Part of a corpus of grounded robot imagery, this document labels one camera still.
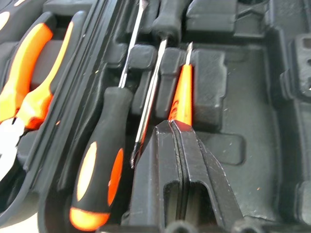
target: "orange screwdriver handle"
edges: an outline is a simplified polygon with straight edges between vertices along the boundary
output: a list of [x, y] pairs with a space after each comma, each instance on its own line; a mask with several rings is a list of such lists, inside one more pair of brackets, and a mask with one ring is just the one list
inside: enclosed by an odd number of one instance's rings
[[70, 22], [63, 44], [49, 74], [39, 87], [25, 97], [19, 112], [16, 114], [16, 117], [24, 122], [27, 129], [37, 130], [48, 114], [49, 105], [59, 82], [55, 76], [66, 53], [72, 28], [73, 22]]
[[12, 62], [9, 79], [0, 95], [0, 123], [15, 117], [29, 92], [36, 61], [53, 33], [44, 23], [34, 26], [21, 42]]
[[169, 120], [192, 125], [192, 65], [182, 67]]

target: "metal screwdriver shaft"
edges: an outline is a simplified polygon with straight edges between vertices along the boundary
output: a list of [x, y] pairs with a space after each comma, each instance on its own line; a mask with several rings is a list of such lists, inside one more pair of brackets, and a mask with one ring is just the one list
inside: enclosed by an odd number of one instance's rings
[[159, 79], [160, 65], [161, 65], [161, 61], [162, 61], [166, 46], [167, 46], [167, 39], [163, 40], [159, 47], [159, 52], [158, 52], [158, 57], [157, 57], [154, 73], [150, 81], [150, 86], [148, 89], [144, 109], [143, 109], [141, 120], [139, 123], [138, 133], [137, 133], [136, 140], [135, 140], [134, 150], [131, 155], [131, 161], [130, 161], [131, 168], [135, 167], [136, 161], [137, 159], [139, 159], [140, 154], [141, 154], [141, 145], [143, 144], [143, 141], [145, 139], [152, 105], [153, 105], [155, 95], [156, 95], [156, 86], [157, 86], [158, 79]]
[[192, 50], [193, 50], [193, 42], [191, 42], [187, 47], [186, 65], [190, 65]]
[[138, 10], [138, 14], [137, 14], [137, 18], [136, 18], [133, 34], [132, 34], [132, 37], [131, 37], [130, 44], [128, 46], [128, 52], [127, 52], [124, 68], [123, 68], [123, 71], [122, 71], [122, 74], [121, 74], [121, 79], [120, 79], [120, 83], [119, 83], [119, 87], [120, 88], [124, 88], [125, 87], [130, 52], [131, 52], [132, 48], [134, 47], [134, 45], [136, 44], [141, 18], [143, 16], [143, 13], [144, 13], [144, 11], [145, 11], [147, 6], [148, 6], [148, 2], [146, 0], [140, 0], [140, 2], [139, 2], [139, 10]]

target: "black handle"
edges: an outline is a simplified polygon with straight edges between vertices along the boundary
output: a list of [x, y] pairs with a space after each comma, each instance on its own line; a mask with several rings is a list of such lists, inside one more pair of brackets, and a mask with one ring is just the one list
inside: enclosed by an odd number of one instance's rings
[[160, 38], [181, 40], [182, 15], [191, 0], [161, 0], [159, 16], [153, 23], [153, 33]]
[[109, 87], [104, 109], [80, 164], [70, 220], [80, 230], [96, 230], [109, 219], [123, 166], [126, 121], [133, 94]]

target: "screwdriver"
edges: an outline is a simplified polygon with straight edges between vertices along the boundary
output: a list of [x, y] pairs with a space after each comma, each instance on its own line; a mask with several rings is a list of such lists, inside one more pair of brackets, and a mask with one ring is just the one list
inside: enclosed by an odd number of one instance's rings
[[128, 61], [135, 45], [147, 0], [139, 0], [139, 10], [118, 87], [104, 93], [104, 108], [87, 144], [80, 164], [69, 212], [72, 225], [82, 231], [95, 231], [111, 212], [121, 179], [126, 121], [133, 93], [125, 87]]
[[186, 64], [183, 65], [169, 121], [178, 120], [187, 125], [192, 125], [192, 65], [190, 64], [193, 43], [191, 42], [187, 48]]
[[156, 95], [156, 87], [159, 79], [159, 70], [168, 40], [178, 43], [181, 40], [181, 20], [190, 0], [161, 0], [159, 16], [153, 23], [153, 33], [161, 38], [157, 62], [149, 84], [146, 101], [144, 104], [138, 133], [135, 139], [134, 150], [131, 154], [131, 168], [135, 167], [141, 156], [141, 149], [145, 140], [147, 126], [150, 119], [152, 105]]

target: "orange pliers handle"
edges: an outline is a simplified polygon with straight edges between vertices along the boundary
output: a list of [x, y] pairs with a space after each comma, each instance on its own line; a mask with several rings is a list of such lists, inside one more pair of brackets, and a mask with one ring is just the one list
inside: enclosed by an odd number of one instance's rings
[[44, 23], [34, 26], [18, 48], [11, 65], [9, 79], [0, 95], [0, 123], [15, 117], [29, 93], [36, 61], [53, 33]]
[[63, 61], [70, 40], [72, 28], [73, 22], [70, 22], [63, 44], [49, 74], [39, 87], [37, 87], [34, 91], [30, 92], [25, 97], [20, 110], [16, 114], [16, 117], [20, 118], [24, 122], [25, 127], [30, 130], [38, 129], [47, 116], [49, 105], [55, 91], [51, 90], [52, 82], [55, 81], [54, 77], [56, 76], [58, 69]]

